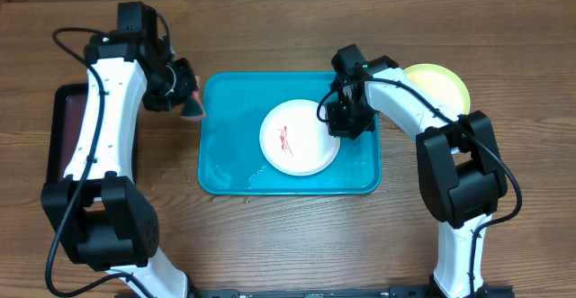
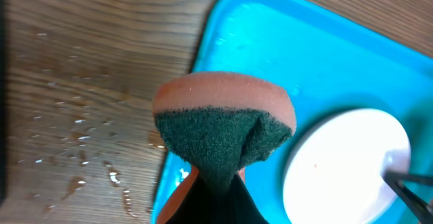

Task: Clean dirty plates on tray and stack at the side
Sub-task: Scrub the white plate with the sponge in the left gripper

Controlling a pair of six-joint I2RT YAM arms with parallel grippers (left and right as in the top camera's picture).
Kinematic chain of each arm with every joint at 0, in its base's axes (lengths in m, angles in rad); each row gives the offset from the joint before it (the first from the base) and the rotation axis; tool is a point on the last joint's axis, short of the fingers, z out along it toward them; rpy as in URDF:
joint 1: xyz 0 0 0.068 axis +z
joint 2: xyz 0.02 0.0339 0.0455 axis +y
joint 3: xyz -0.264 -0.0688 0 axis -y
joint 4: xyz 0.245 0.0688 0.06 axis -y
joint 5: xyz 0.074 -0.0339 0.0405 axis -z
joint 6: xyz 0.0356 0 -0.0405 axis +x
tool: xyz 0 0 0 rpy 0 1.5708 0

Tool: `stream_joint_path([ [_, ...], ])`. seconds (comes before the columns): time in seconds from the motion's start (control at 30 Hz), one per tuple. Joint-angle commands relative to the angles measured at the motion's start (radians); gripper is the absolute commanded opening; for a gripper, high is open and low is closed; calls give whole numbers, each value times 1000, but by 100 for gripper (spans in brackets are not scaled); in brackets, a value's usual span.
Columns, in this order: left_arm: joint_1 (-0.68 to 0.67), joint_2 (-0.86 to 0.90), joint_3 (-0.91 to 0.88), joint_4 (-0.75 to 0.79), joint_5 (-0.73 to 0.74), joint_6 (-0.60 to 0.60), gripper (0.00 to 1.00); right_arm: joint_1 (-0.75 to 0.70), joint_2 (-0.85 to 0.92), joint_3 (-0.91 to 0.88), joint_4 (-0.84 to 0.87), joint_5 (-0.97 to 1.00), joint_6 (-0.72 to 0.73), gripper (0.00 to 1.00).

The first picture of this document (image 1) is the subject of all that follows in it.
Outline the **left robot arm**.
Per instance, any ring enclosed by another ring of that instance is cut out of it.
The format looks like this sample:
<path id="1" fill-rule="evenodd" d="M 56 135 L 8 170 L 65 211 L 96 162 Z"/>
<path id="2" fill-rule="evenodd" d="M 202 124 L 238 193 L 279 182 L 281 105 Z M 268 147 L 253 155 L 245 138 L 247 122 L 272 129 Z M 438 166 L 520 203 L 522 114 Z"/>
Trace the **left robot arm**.
<path id="1" fill-rule="evenodd" d="M 40 196 L 55 231 L 50 252 L 63 249 L 138 297 L 191 297 L 190 277 L 159 246 L 158 215 L 136 186 L 134 162 L 140 109 L 205 117 L 196 75 L 175 56 L 163 16 L 142 2 L 119 4 L 116 28 L 90 36 L 77 55 L 86 82 L 55 96 Z"/>

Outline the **green and red sponge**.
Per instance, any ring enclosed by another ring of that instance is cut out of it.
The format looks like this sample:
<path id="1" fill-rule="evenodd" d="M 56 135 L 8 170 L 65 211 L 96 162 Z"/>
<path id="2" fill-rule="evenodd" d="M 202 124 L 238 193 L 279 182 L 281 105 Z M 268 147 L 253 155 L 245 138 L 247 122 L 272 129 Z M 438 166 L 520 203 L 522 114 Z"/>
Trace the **green and red sponge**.
<path id="1" fill-rule="evenodd" d="M 200 78 L 198 76 L 195 79 L 195 89 L 192 91 L 191 95 L 186 99 L 183 109 L 180 113 L 180 117 L 187 121 L 200 121 L 206 118 L 207 114 L 205 112 L 202 98 L 200 95 Z"/>

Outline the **white plastic plate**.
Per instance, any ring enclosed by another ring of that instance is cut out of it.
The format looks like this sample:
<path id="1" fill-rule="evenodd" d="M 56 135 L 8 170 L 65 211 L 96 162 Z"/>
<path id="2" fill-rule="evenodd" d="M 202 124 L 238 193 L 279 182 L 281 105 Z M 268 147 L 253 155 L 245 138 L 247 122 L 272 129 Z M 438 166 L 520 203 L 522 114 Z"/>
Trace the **white plastic plate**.
<path id="1" fill-rule="evenodd" d="M 295 99 L 278 104 L 263 120 L 260 148 L 266 160 L 290 176 L 311 176 L 336 158 L 340 139 L 329 135 L 321 119 L 326 109 L 311 100 Z"/>

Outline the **yellow-green plastic plate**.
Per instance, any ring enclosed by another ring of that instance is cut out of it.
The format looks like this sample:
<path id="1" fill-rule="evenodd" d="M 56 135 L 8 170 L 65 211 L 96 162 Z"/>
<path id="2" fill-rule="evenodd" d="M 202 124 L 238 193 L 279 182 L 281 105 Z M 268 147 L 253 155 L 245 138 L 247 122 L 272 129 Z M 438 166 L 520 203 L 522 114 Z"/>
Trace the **yellow-green plastic plate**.
<path id="1" fill-rule="evenodd" d="M 404 69 L 404 74 L 416 86 L 442 104 L 461 113 L 471 110 L 471 99 L 463 80 L 448 68 L 436 64 L 416 64 Z"/>

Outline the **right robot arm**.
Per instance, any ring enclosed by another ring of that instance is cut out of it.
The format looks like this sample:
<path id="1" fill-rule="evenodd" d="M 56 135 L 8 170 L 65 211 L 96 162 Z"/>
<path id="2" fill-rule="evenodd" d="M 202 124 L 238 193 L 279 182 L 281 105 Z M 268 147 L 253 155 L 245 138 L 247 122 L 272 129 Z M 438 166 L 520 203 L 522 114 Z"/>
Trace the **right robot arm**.
<path id="1" fill-rule="evenodd" d="M 511 297 L 481 274 L 485 231 L 507 191 L 506 168 L 489 118 L 441 104 L 412 83 L 387 56 L 368 60 L 351 44 L 331 60 L 331 102 L 317 116 L 330 135 L 354 140 L 373 131 L 377 114 L 390 118 L 415 142 L 420 195 L 438 221 L 436 267 L 418 297 Z"/>

